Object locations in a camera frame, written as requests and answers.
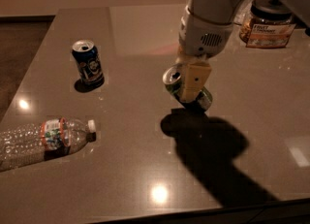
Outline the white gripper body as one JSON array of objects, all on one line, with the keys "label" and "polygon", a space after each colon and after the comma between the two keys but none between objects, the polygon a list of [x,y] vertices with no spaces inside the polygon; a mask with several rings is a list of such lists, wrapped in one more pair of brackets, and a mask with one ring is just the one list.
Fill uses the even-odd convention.
[{"label": "white gripper body", "polygon": [[212,57],[220,53],[233,32],[233,12],[224,8],[210,16],[196,14],[187,5],[179,27],[182,51],[190,56]]}]

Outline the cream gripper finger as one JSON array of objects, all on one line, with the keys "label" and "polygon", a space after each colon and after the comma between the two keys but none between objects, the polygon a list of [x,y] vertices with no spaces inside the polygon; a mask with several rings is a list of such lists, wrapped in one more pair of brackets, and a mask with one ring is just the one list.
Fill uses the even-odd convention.
[{"label": "cream gripper finger", "polygon": [[189,55],[182,47],[177,50],[176,63],[177,64],[195,64],[195,63],[206,63],[207,58],[205,55]]},{"label": "cream gripper finger", "polygon": [[179,63],[181,73],[181,102],[193,102],[204,87],[211,73],[211,66],[206,62]]}]

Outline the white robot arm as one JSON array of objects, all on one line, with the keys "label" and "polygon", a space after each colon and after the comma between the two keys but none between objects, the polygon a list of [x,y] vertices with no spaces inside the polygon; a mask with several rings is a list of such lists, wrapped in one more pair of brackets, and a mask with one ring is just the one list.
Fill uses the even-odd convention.
[{"label": "white robot arm", "polygon": [[[244,0],[189,0],[179,28],[179,62],[183,65],[179,100],[191,103],[209,74],[207,59],[220,53],[232,31]],[[308,0],[280,0],[306,25],[310,25]]]}]

